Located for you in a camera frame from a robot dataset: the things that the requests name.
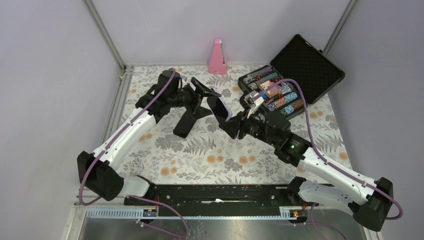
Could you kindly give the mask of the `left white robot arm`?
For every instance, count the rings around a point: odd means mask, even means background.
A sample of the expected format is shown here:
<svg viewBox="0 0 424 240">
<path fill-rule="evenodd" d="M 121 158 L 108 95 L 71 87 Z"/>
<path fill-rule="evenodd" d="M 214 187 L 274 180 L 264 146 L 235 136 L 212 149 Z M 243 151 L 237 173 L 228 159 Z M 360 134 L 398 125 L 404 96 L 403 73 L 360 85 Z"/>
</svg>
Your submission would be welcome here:
<svg viewBox="0 0 424 240">
<path fill-rule="evenodd" d="M 155 192 L 149 188 L 151 184 L 148 180 L 117 172 L 124 157 L 172 108 L 186 109 L 173 130 L 176 136 L 186 138 L 197 120 L 212 114 L 211 110 L 201 106 L 203 99 L 220 96 L 195 77 L 186 83 L 175 69 L 164 70 L 157 82 L 138 99 L 128 118 L 104 143 L 92 152 L 82 151 L 78 155 L 80 204 L 87 205 L 83 200 L 84 188 L 106 201 L 118 196 L 135 196 L 144 206 L 152 204 Z"/>
</svg>

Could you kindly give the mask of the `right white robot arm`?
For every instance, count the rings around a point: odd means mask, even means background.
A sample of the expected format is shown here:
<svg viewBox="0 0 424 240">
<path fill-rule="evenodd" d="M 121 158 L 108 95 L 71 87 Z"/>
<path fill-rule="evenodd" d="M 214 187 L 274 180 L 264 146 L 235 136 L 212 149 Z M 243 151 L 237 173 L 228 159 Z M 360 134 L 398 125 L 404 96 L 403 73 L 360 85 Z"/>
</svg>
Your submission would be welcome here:
<svg viewBox="0 0 424 240">
<path fill-rule="evenodd" d="M 393 204 L 393 183 L 381 177 L 376 180 L 362 175 L 331 159 L 324 159 L 312 143 L 291 132 L 291 123 L 280 113 L 269 113 L 265 120 L 239 112 L 226 119 L 217 116 L 218 126 L 232 139 L 250 135 L 275 148 L 279 160 L 311 172 L 331 186 L 318 186 L 310 180 L 295 177 L 288 186 L 287 201 L 293 206 L 303 202 L 328 205 L 352 216 L 363 227 L 379 232 L 389 219 Z"/>
</svg>

